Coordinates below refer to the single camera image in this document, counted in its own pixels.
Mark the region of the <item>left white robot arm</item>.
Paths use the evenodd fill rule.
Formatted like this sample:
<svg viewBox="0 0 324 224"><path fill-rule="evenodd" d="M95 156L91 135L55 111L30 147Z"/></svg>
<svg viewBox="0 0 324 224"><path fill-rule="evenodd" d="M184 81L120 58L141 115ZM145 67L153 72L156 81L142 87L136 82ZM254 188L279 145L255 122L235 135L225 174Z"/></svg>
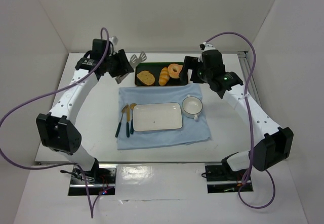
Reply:
<svg viewBox="0 0 324 224"><path fill-rule="evenodd" d="M36 118L38 133L44 147L58 152L84 171L96 171L98 161L82 146L82 135L75 127L77 115L100 78L109 74L121 83L135 65L124 50L116 50L116 36L94 39L92 49L79 59L69 86L63 89L59 101L47 114Z"/></svg>

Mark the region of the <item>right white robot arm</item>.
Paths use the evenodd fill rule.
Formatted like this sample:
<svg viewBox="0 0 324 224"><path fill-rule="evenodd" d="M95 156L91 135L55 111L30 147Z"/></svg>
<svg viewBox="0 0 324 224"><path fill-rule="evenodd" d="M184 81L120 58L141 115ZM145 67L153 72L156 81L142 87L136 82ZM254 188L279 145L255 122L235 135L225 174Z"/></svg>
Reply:
<svg viewBox="0 0 324 224"><path fill-rule="evenodd" d="M294 137L292 130L273 121L246 91L246 84L240 77L226 71L222 54L217 49L204 50L199 57L186 56L180 77L186 76L189 70L192 82L208 84L252 129L252 148L222 160L229 171L238 172L250 166L265 171L289 157Z"/></svg>

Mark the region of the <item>silver metal tongs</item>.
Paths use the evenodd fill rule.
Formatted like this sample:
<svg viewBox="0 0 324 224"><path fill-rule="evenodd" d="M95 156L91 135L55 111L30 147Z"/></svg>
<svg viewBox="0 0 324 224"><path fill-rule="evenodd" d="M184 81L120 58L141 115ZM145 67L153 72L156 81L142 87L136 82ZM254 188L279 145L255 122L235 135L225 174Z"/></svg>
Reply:
<svg viewBox="0 0 324 224"><path fill-rule="evenodd" d="M139 55L139 57L137 57L135 54L133 54L131 56L131 59L130 59L130 65L132 66L133 69L136 69L136 67L147 60L147 56L145 54L144 51L142 51ZM125 75L123 76L118 76L115 78L115 81L117 82L117 84L120 84L130 73L126 73Z"/></svg>

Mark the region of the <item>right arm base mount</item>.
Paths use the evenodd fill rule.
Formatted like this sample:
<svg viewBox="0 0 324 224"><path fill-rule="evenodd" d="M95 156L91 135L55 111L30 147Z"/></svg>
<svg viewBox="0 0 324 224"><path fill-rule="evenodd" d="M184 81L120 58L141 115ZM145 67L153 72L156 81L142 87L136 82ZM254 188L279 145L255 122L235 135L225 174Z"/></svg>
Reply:
<svg viewBox="0 0 324 224"><path fill-rule="evenodd" d="M201 177L206 179L208 194L235 193L243 186L241 179L245 171L227 172L221 165L206 165Z"/></svg>

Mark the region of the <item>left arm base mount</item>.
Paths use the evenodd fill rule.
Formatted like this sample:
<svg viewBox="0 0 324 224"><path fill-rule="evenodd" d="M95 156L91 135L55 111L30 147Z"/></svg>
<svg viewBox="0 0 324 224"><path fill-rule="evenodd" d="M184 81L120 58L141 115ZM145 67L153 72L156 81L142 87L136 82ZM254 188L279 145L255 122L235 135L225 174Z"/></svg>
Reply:
<svg viewBox="0 0 324 224"><path fill-rule="evenodd" d="M74 167L72 171L60 170L62 174L70 175L68 196L86 196L86 184L81 171ZM99 169L96 177L86 176L89 195L115 195L116 167L104 167Z"/></svg>

